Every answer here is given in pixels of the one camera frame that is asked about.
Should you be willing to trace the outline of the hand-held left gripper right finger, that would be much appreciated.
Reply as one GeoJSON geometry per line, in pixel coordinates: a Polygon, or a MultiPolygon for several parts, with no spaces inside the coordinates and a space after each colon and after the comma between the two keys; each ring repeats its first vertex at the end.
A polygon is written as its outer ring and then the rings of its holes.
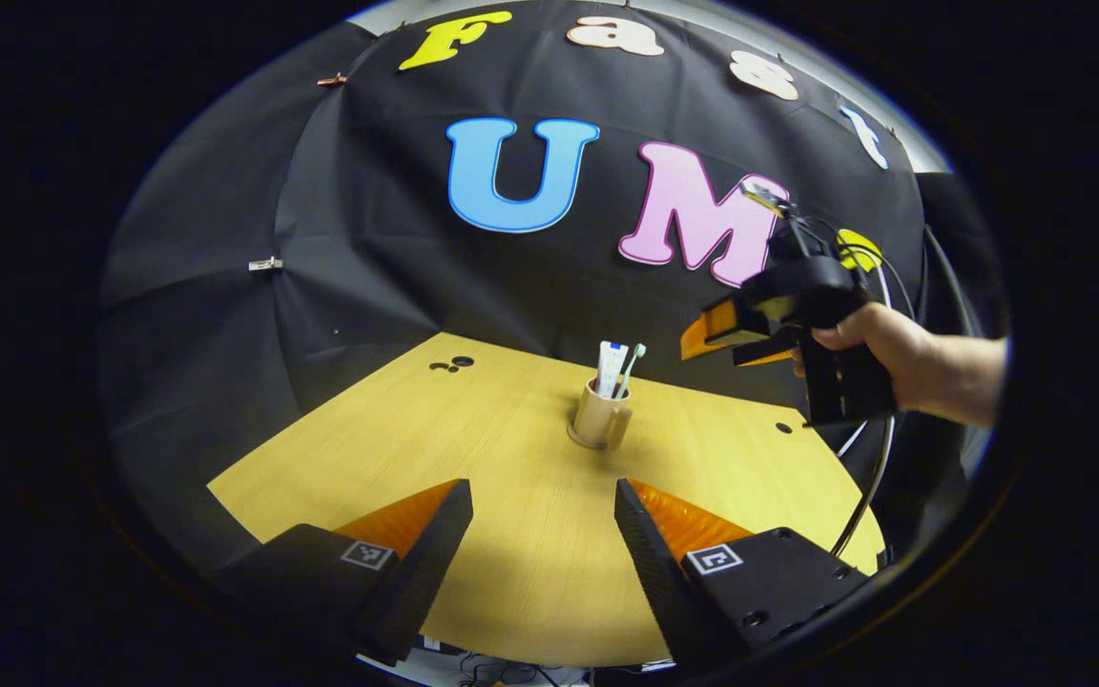
{"type": "Polygon", "coordinates": [[[641,480],[618,480],[614,519],[682,669],[802,634],[869,578],[791,528],[754,533],[641,480]]]}

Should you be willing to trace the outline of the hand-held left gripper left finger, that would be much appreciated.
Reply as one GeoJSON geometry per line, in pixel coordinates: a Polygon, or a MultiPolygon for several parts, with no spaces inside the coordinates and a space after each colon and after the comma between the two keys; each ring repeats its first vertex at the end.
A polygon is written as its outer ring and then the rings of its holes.
{"type": "Polygon", "coordinates": [[[335,530],[308,525],[253,545],[218,581],[293,642],[406,660],[474,517],[467,479],[403,497],[335,530]]]}

